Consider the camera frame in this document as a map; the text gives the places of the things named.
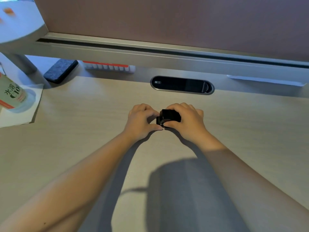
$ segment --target brown partition panel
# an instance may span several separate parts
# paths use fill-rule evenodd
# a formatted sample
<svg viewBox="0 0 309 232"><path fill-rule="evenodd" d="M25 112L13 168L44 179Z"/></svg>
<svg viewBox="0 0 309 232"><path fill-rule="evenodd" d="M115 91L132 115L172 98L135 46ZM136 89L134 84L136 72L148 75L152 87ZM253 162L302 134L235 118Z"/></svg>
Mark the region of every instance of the brown partition panel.
<svg viewBox="0 0 309 232"><path fill-rule="evenodd" d="M309 61L309 0L35 0L50 32Z"/></svg>

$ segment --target blurry orange item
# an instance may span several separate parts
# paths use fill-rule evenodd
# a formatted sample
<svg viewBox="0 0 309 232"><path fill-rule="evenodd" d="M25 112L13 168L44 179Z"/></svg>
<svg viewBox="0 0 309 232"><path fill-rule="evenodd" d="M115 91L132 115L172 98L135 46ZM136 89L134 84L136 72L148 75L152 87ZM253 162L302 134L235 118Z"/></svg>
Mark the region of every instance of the blurry orange item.
<svg viewBox="0 0 309 232"><path fill-rule="evenodd" d="M11 8L4 8L3 11L8 15L13 15L14 11Z"/></svg>

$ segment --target white plastic container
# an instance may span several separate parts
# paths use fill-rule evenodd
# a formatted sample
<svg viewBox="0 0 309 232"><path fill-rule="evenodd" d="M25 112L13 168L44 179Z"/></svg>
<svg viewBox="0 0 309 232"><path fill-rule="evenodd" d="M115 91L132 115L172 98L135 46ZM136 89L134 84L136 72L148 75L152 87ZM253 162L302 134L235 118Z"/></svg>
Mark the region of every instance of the white plastic container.
<svg viewBox="0 0 309 232"><path fill-rule="evenodd" d="M11 111L17 111L24 107L27 98L27 92L6 76L0 63L0 105Z"/></svg>
<svg viewBox="0 0 309 232"><path fill-rule="evenodd" d="M97 70L106 70L106 71L121 71L127 73L134 73L135 66L133 65L123 65L123 64L114 64L114 63L99 63L91 61L83 61L86 69L97 69Z"/></svg>

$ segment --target white round table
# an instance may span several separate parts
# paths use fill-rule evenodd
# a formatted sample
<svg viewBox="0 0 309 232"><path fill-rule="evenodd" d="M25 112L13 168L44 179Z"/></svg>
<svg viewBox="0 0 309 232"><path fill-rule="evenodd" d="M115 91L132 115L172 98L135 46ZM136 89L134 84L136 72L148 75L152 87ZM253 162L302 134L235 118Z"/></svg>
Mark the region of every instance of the white round table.
<svg viewBox="0 0 309 232"><path fill-rule="evenodd" d="M11 8L14 14L6 14L5 8ZM26 56L10 51L37 41L48 32L36 4L30 1L0 2L0 19L0 52L25 74L34 73L37 68Z"/></svg>

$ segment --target bottle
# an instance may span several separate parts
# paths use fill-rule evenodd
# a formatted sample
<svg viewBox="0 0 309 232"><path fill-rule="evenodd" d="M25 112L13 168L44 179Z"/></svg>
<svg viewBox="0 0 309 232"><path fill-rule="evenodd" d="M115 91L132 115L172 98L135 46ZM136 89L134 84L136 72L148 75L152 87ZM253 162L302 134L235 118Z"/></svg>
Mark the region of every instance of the bottle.
<svg viewBox="0 0 309 232"><path fill-rule="evenodd" d="M27 98L27 92L6 76L0 63L0 105L16 112L24 107Z"/></svg>

